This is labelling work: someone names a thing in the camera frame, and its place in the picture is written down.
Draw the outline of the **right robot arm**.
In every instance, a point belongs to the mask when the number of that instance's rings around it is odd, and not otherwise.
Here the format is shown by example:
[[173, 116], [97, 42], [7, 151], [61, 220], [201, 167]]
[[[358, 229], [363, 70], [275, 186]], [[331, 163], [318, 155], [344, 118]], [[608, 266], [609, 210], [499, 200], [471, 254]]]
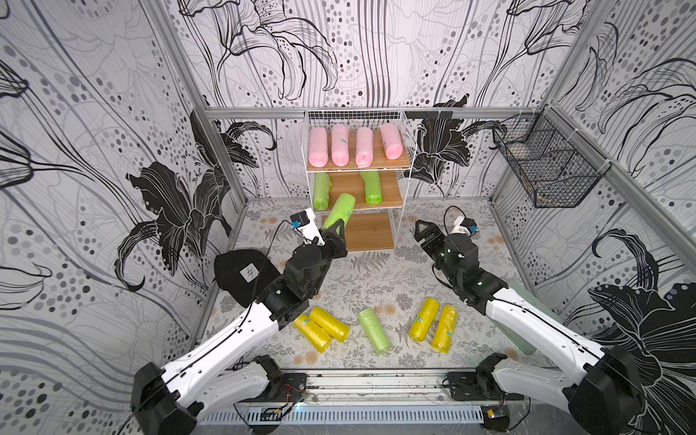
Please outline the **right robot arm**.
[[473, 377], [464, 382], [449, 378], [451, 394], [490, 401], [521, 395], [569, 413], [590, 434], [629, 429], [647, 404], [634, 357], [620, 346], [603, 347], [571, 331], [481, 268], [473, 232], [467, 227], [445, 234], [437, 224], [417, 220], [414, 238], [461, 301], [509, 328], [556, 367], [530, 366], [493, 353]]

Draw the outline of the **green trash bag roll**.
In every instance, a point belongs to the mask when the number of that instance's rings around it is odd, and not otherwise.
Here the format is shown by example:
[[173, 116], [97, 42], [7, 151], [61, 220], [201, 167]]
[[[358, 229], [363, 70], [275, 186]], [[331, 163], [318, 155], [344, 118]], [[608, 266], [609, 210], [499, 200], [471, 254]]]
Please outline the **green trash bag roll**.
[[384, 328], [377, 316], [377, 314], [371, 308], [366, 308], [362, 310], [358, 315], [359, 323], [364, 328], [364, 331], [370, 340], [373, 349], [377, 355], [382, 355], [387, 353], [391, 347], [392, 343], [387, 337]]
[[344, 226], [349, 222], [353, 211], [355, 210], [356, 199], [353, 195], [349, 193], [342, 193], [339, 195], [337, 201], [333, 205], [333, 208], [329, 216], [324, 220], [322, 229], [328, 229], [337, 223], [337, 221], [342, 220]]
[[380, 172], [376, 170], [366, 170], [362, 171], [360, 176], [364, 183], [365, 202], [371, 205], [381, 204], [384, 199], [382, 198]]
[[328, 209], [331, 186], [331, 179], [327, 173], [317, 172], [315, 174], [313, 206], [316, 210], [324, 211]]

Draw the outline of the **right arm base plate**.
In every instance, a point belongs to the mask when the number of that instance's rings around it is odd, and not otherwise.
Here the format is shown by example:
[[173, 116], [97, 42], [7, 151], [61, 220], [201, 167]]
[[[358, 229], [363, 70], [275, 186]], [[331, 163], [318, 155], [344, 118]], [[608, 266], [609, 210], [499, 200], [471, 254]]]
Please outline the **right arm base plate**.
[[505, 393], [491, 376], [476, 372], [446, 373], [442, 387], [457, 402], [498, 402], [523, 401], [525, 397], [517, 393]]

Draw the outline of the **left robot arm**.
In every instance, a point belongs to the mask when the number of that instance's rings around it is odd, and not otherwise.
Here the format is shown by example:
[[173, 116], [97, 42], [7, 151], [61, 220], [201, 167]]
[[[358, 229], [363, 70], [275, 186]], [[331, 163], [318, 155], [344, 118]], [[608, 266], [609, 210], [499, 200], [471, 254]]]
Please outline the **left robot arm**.
[[321, 289], [335, 259], [346, 257], [344, 219], [317, 228], [295, 214], [290, 226], [303, 242], [278, 270], [268, 255], [238, 249], [215, 259], [215, 279], [242, 314], [178, 359], [149, 362], [134, 376], [130, 407], [145, 434], [190, 434], [200, 417], [268, 391], [281, 373], [267, 357], [234, 371], [246, 353], [299, 317]]

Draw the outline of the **pink trash bag roll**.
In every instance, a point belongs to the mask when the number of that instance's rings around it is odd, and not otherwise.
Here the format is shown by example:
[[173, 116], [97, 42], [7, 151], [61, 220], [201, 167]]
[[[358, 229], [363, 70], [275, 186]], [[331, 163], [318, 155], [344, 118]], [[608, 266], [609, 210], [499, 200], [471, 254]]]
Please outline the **pink trash bag roll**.
[[403, 142], [400, 128], [393, 123], [384, 123], [380, 126], [382, 146], [388, 160], [400, 159], [403, 154]]
[[333, 164], [339, 168], [345, 167], [350, 162], [350, 129], [337, 123], [331, 131], [331, 157]]
[[368, 168], [373, 163], [373, 130], [361, 127], [356, 131], [355, 163], [358, 168]]
[[308, 162], [314, 168], [324, 168], [329, 161], [326, 128], [315, 127], [308, 133]]

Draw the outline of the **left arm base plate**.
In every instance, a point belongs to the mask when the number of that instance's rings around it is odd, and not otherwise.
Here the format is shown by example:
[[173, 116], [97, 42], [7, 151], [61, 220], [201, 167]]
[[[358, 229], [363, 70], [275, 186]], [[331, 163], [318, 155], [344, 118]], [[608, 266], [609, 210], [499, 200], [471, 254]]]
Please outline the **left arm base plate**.
[[270, 381], [259, 396], [246, 399], [242, 403], [280, 403], [297, 402], [306, 391], [307, 373], [282, 372], [279, 377]]

